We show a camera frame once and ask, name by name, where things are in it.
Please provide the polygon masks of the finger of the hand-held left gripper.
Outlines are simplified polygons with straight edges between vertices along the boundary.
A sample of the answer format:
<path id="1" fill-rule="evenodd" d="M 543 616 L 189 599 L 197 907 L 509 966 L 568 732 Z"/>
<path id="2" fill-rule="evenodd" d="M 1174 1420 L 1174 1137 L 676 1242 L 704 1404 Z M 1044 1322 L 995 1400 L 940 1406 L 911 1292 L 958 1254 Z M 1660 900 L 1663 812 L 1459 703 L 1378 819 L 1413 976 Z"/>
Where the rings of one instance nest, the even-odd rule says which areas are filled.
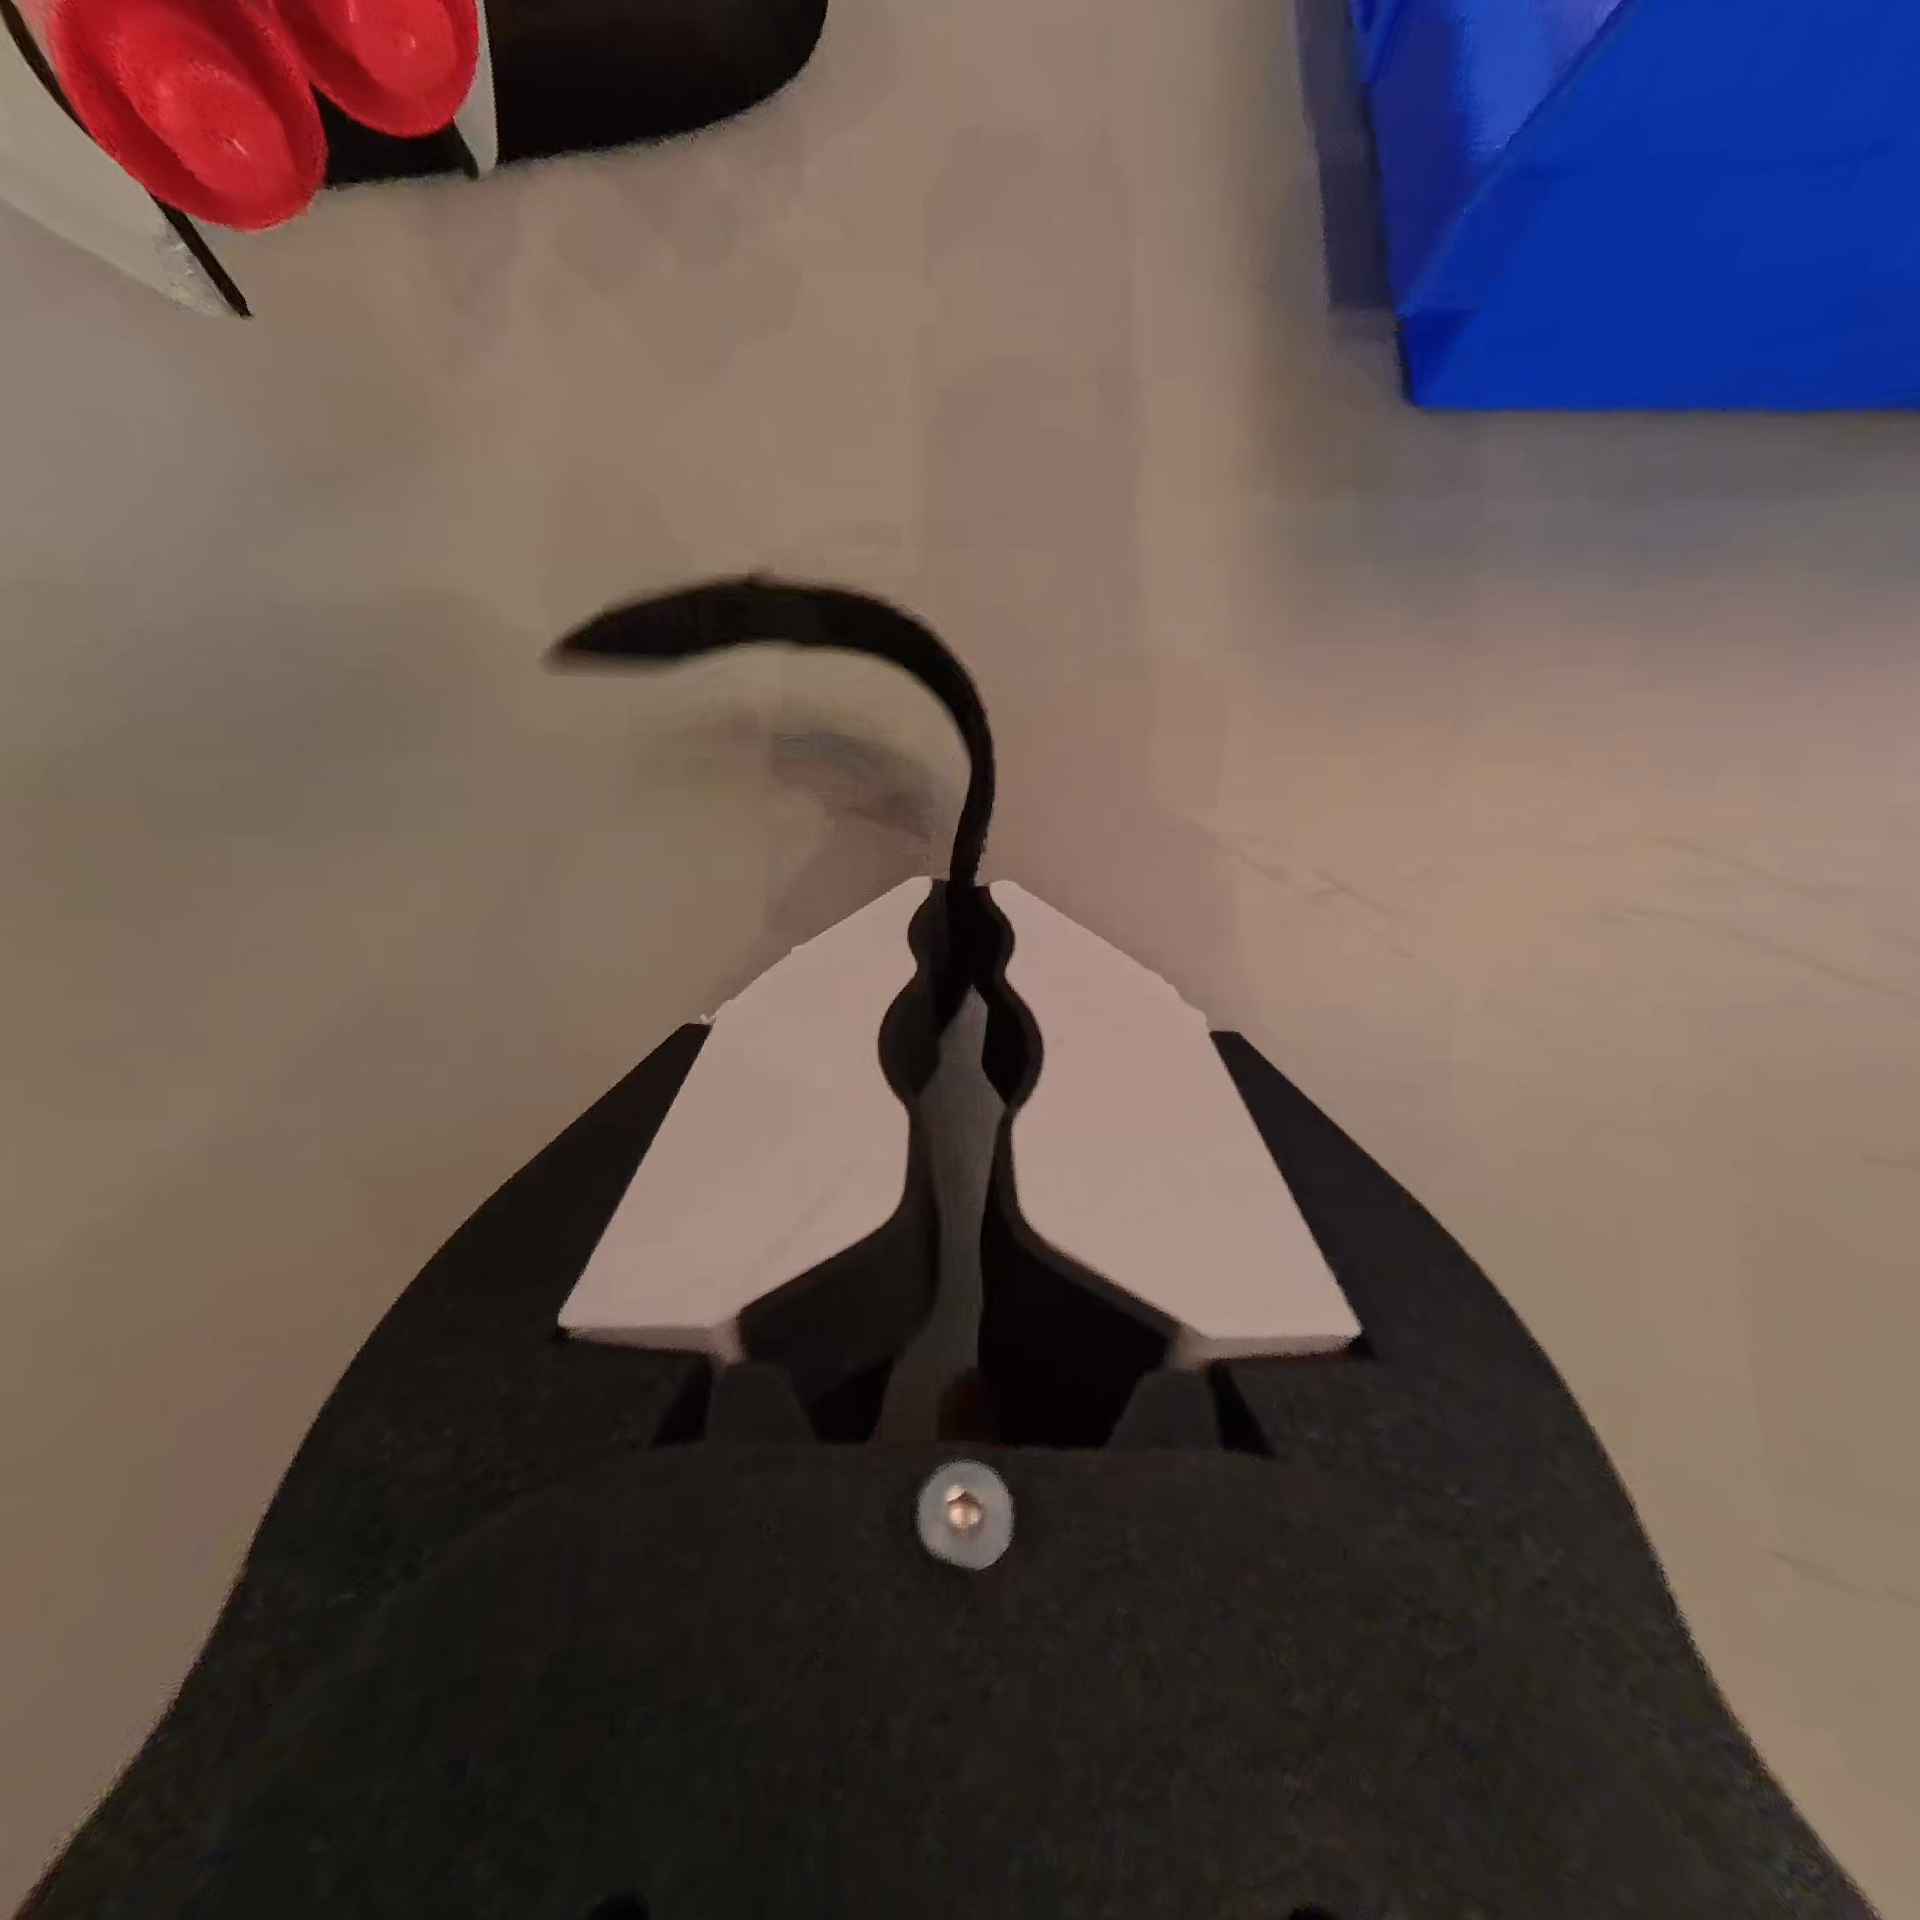
<path id="1" fill-rule="evenodd" d="M 85 131 L 15 3 L 2 4 L 2 201 L 175 305 L 252 316 L 202 228 Z"/>
<path id="2" fill-rule="evenodd" d="M 484 179 L 495 170 L 495 84 L 492 64 L 490 8 L 447 3 L 447 24 L 459 43 L 470 41 L 470 75 L 459 111 L 447 119 L 447 156 L 463 179 Z"/>

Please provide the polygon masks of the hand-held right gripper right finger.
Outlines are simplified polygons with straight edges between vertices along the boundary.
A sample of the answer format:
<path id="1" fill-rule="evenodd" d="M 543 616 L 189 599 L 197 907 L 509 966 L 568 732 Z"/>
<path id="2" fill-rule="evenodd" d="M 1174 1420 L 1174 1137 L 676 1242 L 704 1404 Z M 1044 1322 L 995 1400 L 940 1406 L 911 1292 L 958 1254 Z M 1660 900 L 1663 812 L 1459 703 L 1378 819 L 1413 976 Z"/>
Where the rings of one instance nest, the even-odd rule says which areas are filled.
<path id="1" fill-rule="evenodd" d="M 1346 1354 L 1360 1320 L 1158 974 L 1008 880 L 975 891 L 1000 1100 L 975 1374 L 1003 1443 L 1106 1443 L 1141 1380 Z"/>

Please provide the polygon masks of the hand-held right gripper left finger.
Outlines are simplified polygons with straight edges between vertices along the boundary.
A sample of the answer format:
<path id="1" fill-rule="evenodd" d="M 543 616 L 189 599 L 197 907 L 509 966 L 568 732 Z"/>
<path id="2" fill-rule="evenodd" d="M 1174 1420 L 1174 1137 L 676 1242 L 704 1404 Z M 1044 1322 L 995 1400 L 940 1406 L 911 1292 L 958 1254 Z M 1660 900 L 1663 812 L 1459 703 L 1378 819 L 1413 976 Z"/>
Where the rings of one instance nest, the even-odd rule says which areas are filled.
<path id="1" fill-rule="evenodd" d="M 918 1100 L 952 1010 L 948 905 L 904 880 L 700 1027 L 559 1334 L 883 1402 L 940 1288 Z"/>

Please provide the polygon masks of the blue box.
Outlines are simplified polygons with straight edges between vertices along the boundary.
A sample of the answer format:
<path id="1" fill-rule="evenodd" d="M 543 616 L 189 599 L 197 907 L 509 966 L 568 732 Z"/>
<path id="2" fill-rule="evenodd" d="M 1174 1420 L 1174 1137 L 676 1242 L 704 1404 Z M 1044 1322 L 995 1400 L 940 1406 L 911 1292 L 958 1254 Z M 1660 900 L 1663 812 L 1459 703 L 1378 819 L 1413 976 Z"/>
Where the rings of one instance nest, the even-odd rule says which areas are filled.
<path id="1" fill-rule="evenodd" d="M 1407 403 L 1916 409 L 1916 3 L 1344 12 Z"/>

